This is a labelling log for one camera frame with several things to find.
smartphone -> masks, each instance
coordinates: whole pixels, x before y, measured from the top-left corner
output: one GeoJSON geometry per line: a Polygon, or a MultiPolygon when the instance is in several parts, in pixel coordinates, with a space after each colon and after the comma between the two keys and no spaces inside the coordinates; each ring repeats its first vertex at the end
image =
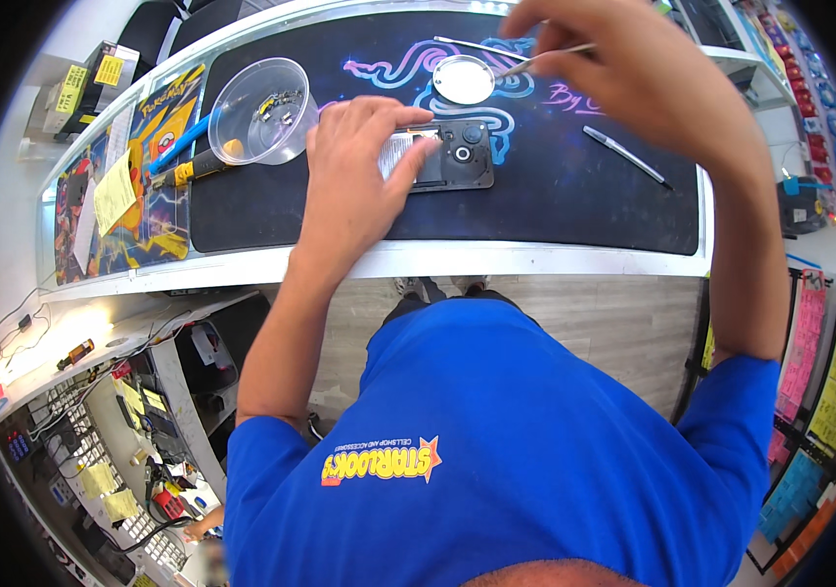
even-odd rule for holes
{"type": "Polygon", "coordinates": [[[484,120],[441,120],[399,129],[382,146],[378,168],[386,180],[418,137],[436,137],[443,145],[428,156],[410,194],[493,187],[493,157],[484,120]]]}

shirt logo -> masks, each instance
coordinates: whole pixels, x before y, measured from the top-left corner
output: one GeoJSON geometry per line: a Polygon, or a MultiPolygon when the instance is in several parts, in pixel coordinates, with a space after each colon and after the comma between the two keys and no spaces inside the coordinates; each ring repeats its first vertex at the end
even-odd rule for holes
{"type": "Polygon", "coordinates": [[[411,439],[373,440],[359,444],[343,444],[323,462],[320,485],[335,487],[343,479],[374,475],[379,479],[392,477],[424,477],[431,482],[431,471],[442,461],[437,454],[437,438],[428,441],[420,438],[418,448],[408,446],[411,439]],[[401,448],[371,448],[396,446],[401,448]],[[348,449],[362,449],[357,452],[348,449]]]}

clear plastic cup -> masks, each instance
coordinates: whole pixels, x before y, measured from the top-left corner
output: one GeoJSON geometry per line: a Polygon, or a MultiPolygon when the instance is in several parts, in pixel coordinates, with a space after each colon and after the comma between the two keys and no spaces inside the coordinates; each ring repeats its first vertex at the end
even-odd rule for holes
{"type": "Polygon", "coordinates": [[[319,120],[306,71],[285,57],[262,59],[219,94],[209,114],[209,145],[230,165],[279,165],[303,152],[319,120]]]}

shoe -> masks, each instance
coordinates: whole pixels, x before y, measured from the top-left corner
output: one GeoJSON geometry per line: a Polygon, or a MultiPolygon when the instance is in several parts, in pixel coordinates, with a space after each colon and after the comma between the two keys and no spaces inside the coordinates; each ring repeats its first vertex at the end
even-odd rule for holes
{"type": "Polygon", "coordinates": [[[416,293],[422,301],[427,301],[424,295],[424,284],[417,277],[395,277],[395,290],[404,298],[409,293],[416,293]]]}
{"type": "Polygon", "coordinates": [[[489,281],[493,278],[492,275],[451,275],[451,283],[457,286],[460,294],[466,296],[467,290],[473,284],[482,284],[482,288],[489,288],[489,281]]]}

blue t-shirt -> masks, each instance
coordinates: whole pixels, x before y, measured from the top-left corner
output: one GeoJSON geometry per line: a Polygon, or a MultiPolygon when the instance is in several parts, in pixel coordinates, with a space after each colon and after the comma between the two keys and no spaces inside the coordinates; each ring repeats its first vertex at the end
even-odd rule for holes
{"type": "Polygon", "coordinates": [[[458,585],[584,559],[649,585],[737,572],[769,485],[779,365],[735,357],[674,428],[494,299],[401,316],[315,448],[252,418],[229,439],[234,587],[458,585]]]}

